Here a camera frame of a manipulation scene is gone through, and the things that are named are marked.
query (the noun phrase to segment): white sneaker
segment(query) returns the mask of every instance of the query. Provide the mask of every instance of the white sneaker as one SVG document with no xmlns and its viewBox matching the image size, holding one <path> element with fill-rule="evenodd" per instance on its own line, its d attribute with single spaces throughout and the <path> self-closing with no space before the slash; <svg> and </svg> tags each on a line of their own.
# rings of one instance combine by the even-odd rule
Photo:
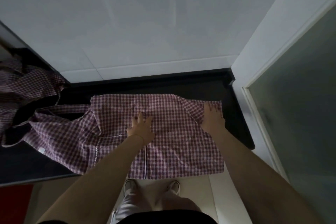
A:
<svg viewBox="0 0 336 224">
<path fill-rule="evenodd" d="M 179 196 L 180 195 L 180 187 L 181 187 L 181 185 L 178 181 L 173 181 L 168 185 L 167 191 L 171 190 L 174 194 Z"/>
<path fill-rule="evenodd" d="M 127 179 L 124 183 L 124 197 L 138 188 L 137 182 L 133 179 Z"/>
</svg>

